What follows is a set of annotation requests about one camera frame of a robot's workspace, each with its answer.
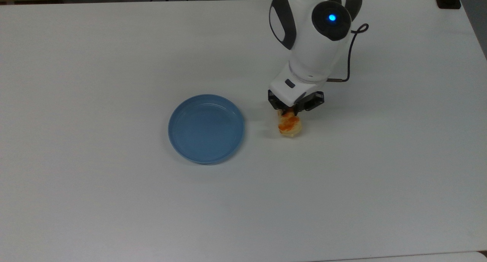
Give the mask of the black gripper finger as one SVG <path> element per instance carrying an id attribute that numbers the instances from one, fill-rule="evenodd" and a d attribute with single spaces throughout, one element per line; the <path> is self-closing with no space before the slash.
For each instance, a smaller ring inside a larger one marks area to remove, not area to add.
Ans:
<path id="1" fill-rule="evenodd" d="M 268 102 L 277 111 L 286 111 L 286 104 L 280 101 L 277 96 L 269 89 L 267 92 Z"/>
<path id="2" fill-rule="evenodd" d="M 321 91 L 313 92 L 307 96 L 300 97 L 294 104 L 294 115 L 299 112 L 311 111 L 324 103 L 324 93 Z"/>

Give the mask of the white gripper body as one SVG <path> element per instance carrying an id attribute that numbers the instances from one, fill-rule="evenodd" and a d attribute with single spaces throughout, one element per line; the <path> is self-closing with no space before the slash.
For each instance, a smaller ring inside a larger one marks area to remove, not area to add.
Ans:
<path id="1" fill-rule="evenodd" d="M 299 77 L 287 63 L 270 82 L 269 90 L 286 106 L 294 106 L 300 99 L 318 90 L 318 83 Z"/>

